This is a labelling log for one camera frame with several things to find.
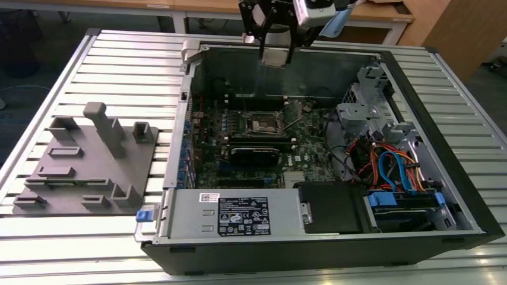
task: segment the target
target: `green circuit board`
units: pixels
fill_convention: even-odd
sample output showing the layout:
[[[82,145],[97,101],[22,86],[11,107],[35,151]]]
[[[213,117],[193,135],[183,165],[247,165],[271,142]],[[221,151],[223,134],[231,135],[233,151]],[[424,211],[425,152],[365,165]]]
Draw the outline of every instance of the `green circuit board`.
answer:
[[[235,169],[227,159],[223,158],[225,144],[222,118],[226,109],[219,106],[210,108],[210,112],[201,123],[201,132],[206,133],[209,139],[202,135],[197,140],[197,151],[202,162],[197,168],[197,185],[202,189],[241,187],[229,182],[243,181],[242,185],[249,187],[246,181],[257,182],[255,188],[283,188],[285,172],[301,171],[305,173],[306,181],[335,181],[337,175],[333,170],[331,160],[323,143],[325,110],[313,109],[311,103],[295,100],[279,111],[283,125],[283,133],[295,138],[295,147],[289,152],[282,152],[275,167],[270,169]],[[245,130],[245,122],[241,121],[239,132]]]

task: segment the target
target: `wooden table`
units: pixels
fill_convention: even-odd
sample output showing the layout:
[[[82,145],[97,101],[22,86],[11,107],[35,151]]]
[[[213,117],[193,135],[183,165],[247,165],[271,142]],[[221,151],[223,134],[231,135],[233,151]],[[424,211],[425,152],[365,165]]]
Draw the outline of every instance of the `wooden table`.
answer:
[[[189,18],[241,20],[238,0],[0,0],[0,8],[94,12],[173,17],[177,33],[189,33]],[[351,27],[389,29],[385,45],[396,45],[413,15],[400,14],[393,5],[365,3],[355,7]]]

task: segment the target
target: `desk leg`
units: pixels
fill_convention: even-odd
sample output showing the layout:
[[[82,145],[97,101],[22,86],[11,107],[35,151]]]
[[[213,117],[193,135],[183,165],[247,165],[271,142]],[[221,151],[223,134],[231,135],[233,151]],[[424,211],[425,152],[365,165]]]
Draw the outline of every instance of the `desk leg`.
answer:
[[[61,16],[62,22],[65,24],[67,24],[67,23],[71,22],[71,12],[62,12],[62,11],[59,11],[58,15]]]
[[[187,34],[189,33],[189,19],[185,11],[174,11],[173,21],[175,23],[175,33]]]
[[[398,45],[400,38],[402,37],[405,28],[408,28],[408,23],[400,22],[393,24],[393,28],[384,39],[384,45],[396,46]]]

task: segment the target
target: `sticker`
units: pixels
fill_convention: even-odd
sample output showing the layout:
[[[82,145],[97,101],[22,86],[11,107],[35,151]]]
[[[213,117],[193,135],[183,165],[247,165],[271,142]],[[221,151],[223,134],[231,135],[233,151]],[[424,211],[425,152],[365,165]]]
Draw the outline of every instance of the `sticker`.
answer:
[[[221,198],[221,193],[202,193],[199,194],[199,202],[217,203]]]
[[[269,198],[219,199],[221,236],[271,235]]]
[[[149,8],[165,8],[169,9],[169,5],[146,4]]]

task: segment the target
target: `white sticker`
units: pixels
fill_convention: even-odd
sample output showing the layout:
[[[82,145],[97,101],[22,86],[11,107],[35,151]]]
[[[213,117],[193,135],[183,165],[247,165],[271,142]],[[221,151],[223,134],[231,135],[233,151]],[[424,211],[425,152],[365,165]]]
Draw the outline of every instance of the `white sticker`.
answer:
[[[157,4],[146,4],[149,8],[163,8],[169,9],[169,5],[157,5]]]
[[[218,203],[219,198],[221,198],[221,193],[201,193],[199,202]]]

